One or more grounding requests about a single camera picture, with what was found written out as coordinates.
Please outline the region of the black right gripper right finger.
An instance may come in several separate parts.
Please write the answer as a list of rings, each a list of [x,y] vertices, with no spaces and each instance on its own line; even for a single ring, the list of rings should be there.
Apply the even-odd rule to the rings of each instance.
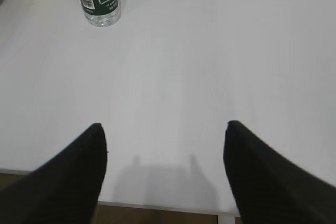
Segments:
[[[335,186],[229,121],[223,161],[242,223],[335,223]]]

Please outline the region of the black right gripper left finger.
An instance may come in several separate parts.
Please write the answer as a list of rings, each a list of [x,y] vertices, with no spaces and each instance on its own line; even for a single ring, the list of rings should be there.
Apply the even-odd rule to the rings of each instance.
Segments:
[[[91,223],[107,168],[94,123],[43,166],[1,190],[1,223]]]

